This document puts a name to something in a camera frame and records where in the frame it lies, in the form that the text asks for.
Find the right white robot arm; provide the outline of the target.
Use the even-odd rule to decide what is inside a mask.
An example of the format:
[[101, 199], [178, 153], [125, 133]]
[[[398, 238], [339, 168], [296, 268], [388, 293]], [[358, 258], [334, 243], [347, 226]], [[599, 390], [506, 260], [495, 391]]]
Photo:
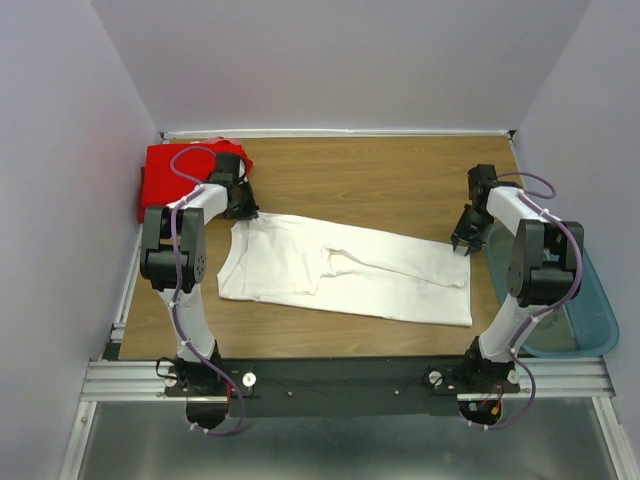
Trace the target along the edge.
[[443, 374], [447, 388], [458, 393], [486, 392], [506, 381], [524, 341], [540, 320], [577, 295], [583, 276], [580, 223], [550, 214], [520, 185], [500, 180], [492, 165], [471, 168], [467, 180], [470, 202], [451, 235], [453, 250], [466, 256], [479, 252], [495, 221], [514, 242], [498, 314], [461, 363]]

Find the white t shirt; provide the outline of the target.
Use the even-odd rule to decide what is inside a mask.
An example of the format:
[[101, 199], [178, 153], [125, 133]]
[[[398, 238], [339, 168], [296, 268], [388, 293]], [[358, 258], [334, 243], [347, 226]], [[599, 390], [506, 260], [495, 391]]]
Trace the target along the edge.
[[446, 244], [262, 213], [231, 229], [220, 297], [469, 327], [471, 265]]

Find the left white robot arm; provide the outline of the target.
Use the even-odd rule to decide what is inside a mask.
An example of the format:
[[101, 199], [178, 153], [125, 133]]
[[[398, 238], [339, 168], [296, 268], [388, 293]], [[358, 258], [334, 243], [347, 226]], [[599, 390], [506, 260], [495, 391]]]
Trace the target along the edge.
[[163, 300], [176, 336], [175, 382], [188, 382], [201, 395], [220, 383], [238, 391], [221, 369], [217, 340], [207, 324], [201, 283], [207, 269], [206, 225], [217, 216], [252, 220], [259, 207], [248, 179], [248, 161], [233, 153], [215, 153], [214, 166], [203, 180], [177, 168], [192, 145], [169, 162], [171, 171], [193, 183], [192, 189], [165, 205], [146, 208], [142, 224], [140, 273]]

